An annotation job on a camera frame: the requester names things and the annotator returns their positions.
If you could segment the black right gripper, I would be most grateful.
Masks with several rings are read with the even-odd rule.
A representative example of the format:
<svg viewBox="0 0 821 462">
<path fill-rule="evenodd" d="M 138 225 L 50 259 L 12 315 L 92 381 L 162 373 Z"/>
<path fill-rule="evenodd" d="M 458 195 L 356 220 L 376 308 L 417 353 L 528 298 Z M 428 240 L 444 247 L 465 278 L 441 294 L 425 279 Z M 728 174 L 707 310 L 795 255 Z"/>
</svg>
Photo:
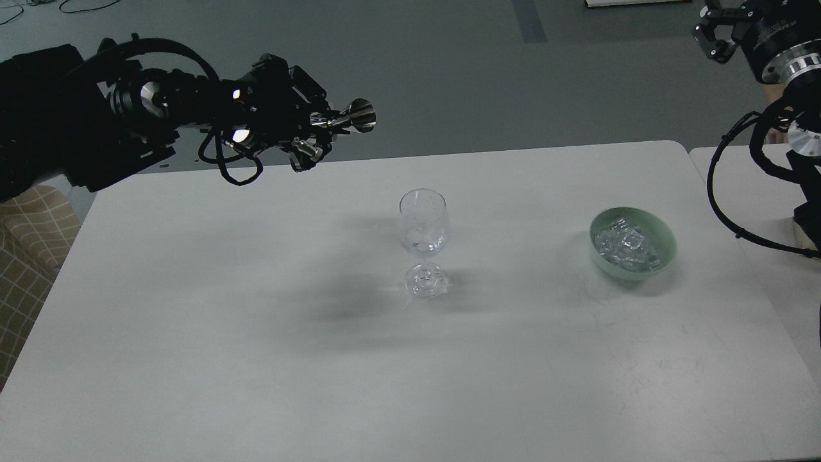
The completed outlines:
<svg viewBox="0 0 821 462">
<path fill-rule="evenodd" d="M 747 22 L 741 22 L 741 10 Z M 787 62 L 819 54 L 819 20 L 818 1 L 743 1 L 741 6 L 704 1 L 693 38 L 718 64 L 729 62 L 741 47 L 757 82 L 786 84 Z"/>
</svg>

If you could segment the person's hand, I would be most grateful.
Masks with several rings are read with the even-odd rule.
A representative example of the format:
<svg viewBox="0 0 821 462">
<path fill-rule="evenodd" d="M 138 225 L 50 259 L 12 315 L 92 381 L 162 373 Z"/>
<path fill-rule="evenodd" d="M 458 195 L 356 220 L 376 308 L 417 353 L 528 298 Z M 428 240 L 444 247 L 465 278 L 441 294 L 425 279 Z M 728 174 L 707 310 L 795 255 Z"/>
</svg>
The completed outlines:
<svg viewBox="0 0 821 462">
<path fill-rule="evenodd" d="M 784 132 L 782 130 L 771 128 L 767 131 L 767 135 L 766 135 L 765 140 L 766 140 L 767 144 L 786 144 L 786 143 L 789 143 L 788 132 Z"/>
</svg>

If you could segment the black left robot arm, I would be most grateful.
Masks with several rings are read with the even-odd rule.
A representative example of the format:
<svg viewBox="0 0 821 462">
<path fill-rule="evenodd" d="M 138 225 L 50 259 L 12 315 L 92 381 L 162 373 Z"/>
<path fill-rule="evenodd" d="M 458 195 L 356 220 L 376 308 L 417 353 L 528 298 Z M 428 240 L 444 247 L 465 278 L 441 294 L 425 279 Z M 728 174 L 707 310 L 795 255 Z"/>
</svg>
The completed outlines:
<svg viewBox="0 0 821 462">
<path fill-rule="evenodd" d="M 205 135 L 200 161 L 244 186 L 263 173 L 265 150 L 287 153 L 303 172 L 338 135 L 376 125 L 366 99 L 332 109 L 325 89 L 279 56 L 224 80 L 164 38 L 106 38 L 86 59 L 70 44 L 51 47 L 13 56 L 1 73 L 3 201 L 58 175 L 99 192 L 173 156 L 181 128 Z"/>
</svg>

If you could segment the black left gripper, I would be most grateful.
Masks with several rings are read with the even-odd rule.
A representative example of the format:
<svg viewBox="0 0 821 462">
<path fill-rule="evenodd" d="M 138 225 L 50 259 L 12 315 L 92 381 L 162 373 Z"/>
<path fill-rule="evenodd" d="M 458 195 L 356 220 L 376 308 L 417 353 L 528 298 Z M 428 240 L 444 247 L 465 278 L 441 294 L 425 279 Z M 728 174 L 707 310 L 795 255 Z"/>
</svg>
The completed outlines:
<svg viewBox="0 0 821 462">
<path fill-rule="evenodd" d="M 313 126 L 328 126 L 331 120 L 325 88 L 280 56 L 261 55 L 232 85 L 240 117 L 225 130 L 224 142 L 241 155 L 278 147 L 289 152 L 291 169 L 301 173 L 316 167 L 338 137 L 351 134 L 312 132 Z"/>
</svg>

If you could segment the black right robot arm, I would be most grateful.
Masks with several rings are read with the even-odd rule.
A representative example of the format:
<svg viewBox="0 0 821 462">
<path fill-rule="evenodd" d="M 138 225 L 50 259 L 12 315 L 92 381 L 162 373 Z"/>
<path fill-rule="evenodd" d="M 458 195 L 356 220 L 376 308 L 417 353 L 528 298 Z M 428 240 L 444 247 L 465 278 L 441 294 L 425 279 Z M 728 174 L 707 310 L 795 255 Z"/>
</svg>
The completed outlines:
<svg viewBox="0 0 821 462">
<path fill-rule="evenodd" d="M 709 60 L 724 64 L 740 49 L 759 84 L 784 87 L 767 108 L 743 115 L 722 136 L 707 167 L 713 213 L 737 239 L 809 259 L 819 258 L 819 12 L 818 1 L 743 1 L 736 8 L 706 1 L 691 32 Z M 804 195 L 792 217 L 802 246 L 751 233 L 716 202 L 716 166 L 731 141 L 748 128 L 751 160 Z"/>
</svg>

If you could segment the person's bare forearm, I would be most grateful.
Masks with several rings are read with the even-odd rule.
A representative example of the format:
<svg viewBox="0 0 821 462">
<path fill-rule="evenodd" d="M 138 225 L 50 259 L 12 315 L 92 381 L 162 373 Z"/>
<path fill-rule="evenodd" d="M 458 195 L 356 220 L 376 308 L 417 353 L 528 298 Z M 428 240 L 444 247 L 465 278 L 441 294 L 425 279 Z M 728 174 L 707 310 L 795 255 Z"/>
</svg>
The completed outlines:
<svg viewBox="0 0 821 462">
<path fill-rule="evenodd" d="M 771 105 L 771 103 L 775 103 L 778 100 L 782 99 L 785 88 L 786 85 L 783 85 L 781 83 L 761 85 L 763 96 L 767 100 L 768 105 Z"/>
</svg>

